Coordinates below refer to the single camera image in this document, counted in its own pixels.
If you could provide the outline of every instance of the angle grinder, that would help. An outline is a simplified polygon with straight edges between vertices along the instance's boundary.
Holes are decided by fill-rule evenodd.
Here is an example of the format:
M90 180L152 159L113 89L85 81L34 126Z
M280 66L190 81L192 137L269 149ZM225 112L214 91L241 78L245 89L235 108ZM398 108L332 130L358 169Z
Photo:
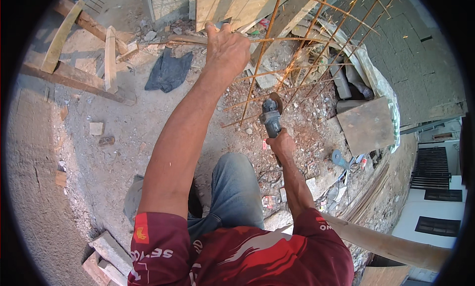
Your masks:
M265 130L270 138L275 138L279 135L282 128L280 127L280 115L282 114L282 99L273 92L269 98L262 103L262 114L259 115L259 120L265 126ZM282 166L279 159L276 157L277 164Z

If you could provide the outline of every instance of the shirt logo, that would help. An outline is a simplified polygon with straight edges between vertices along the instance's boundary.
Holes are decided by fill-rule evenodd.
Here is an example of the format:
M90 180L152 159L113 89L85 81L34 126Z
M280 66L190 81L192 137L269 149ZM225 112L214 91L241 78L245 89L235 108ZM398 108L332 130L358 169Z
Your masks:
M135 217L134 241L141 244L149 243L147 213L140 213Z

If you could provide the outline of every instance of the blue jeans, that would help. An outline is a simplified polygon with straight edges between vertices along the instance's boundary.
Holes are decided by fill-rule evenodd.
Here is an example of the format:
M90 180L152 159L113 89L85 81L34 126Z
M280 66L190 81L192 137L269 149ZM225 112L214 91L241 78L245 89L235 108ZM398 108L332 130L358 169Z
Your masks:
M142 196L142 181L127 192L124 213L133 218ZM218 228L254 226L264 229L262 200L256 174L249 159L240 153L226 153L213 169L211 207L205 218L193 218L188 213L188 232L193 242L201 235Z

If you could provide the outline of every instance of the dusty ground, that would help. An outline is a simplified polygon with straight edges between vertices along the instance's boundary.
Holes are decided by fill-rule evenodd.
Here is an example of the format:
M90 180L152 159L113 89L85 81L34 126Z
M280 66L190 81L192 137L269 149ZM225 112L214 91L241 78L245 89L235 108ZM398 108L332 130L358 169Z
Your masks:
M140 22L145 19L141 0L103 0L105 2L99 15L88 11L104 26L113 25L119 37L130 42L138 39L140 53L125 63L117 65L118 84L122 88L134 91L137 104L128 107L120 103L103 99L95 95L76 90L62 85L48 84L36 78L20 75L17 81L17 105L11 116L11 124L32 124L32 132L47 137L44 142L49 146L49 162L54 169L63 169L67 172L68 183L66 188L50 186L63 200L68 200L68 210L71 213L70 221L74 221L77 228L76 238L86 242L97 236L103 230L109 230L111 235L125 248L129 249L133 228L122 213L125 194L131 185L134 176L145 173L150 155L163 126L175 106L186 95L193 83L197 80L201 68L205 64L206 55L202 52L204 47L182 45L175 46L173 54L177 57L192 51L193 62L186 81L170 93L162 91L145 91L143 88L149 77L150 70L162 52L163 45L149 45L143 41L143 36L150 31L148 26L140 27ZM59 25L62 16L52 13L49 20L40 29L31 49L45 52L52 39L52 32ZM178 22L176 26L183 29L184 34L192 34L190 23ZM156 41L168 35L159 30ZM61 60L76 68L89 73L95 73L104 58L104 43L92 36L87 31L74 27L64 46ZM220 99L215 114L211 118L208 133L203 145L201 157L195 171L195 177L204 204L204 210L209 209L211 194L211 172L219 157L226 152L241 152L251 160L256 175L260 177L267 171L277 169L276 161L270 150L262 148L262 140L267 137L264 127L257 118L246 120L241 127L238 125L221 128L239 120L243 106L224 111L230 105L246 100L249 80L234 83ZM49 87L49 96L45 102L45 87ZM316 94L315 99L304 100L312 89L311 94ZM265 94L266 91L256 89L254 96ZM291 98L292 91L282 94L285 103ZM35 123L39 117L35 113L36 106L47 106L48 110L42 113L42 119ZM61 109L67 106L69 114L64 121L59 118ZM246 116L252 116L260 111L261 102L252 102ZM299 91L294 100L285 109L281 119L283 127L287 127L294 137L298 151L295 154L297 165L305 174L306 179L315 177L317 185L324 194L317 203L325 201L327 190L333 185L336 178L343 171L331 162L331 153L338 148L343 156L349 160L350 154L341 132L336 115L336 96L334 86L311 85ZM21 112L28 111L28 120L24 120ZM100 137L89 134L90 122L105 123L103 136L113 135L116 142L112 146L100 147ZM32 143L33 137L24 143ZM21 133L15 126L10 128L12 143L21 140ZM140 145L146 146L140 151ZM386 155L391 160L389 176L391 182L387 192L375 204L375 212L365 220L365 226L379 231L387 232L395 221L398 207L407 192L408 176L415 153L415 140L404 137L401 147L392 155ZM357 171L349 179L348 191L344 194L340 204L326 206L330 213L337 213L345 208L345 203L350 202L362 185L368 180L373 171L371 160L364 171ZM280 197L279 189L283 186L278 179L278 172L266 173L260 182L262 195L275 195ZM394 200L395 195L400 195L399 201ZM265 209L265 216L270 216L279 210L288 210L285 203L280 203L276 209ZM355 267L364 262L365 252L353 248Z

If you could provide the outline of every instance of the red t-shirt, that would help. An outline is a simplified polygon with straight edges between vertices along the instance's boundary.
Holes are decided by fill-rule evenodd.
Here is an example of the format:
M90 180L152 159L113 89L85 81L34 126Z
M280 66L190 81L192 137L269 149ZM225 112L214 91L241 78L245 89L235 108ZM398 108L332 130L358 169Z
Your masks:
M135 218L128 285L351 285L348 248L316 209L294 235L239 226L220 228L190 245L187 221L167 213Z

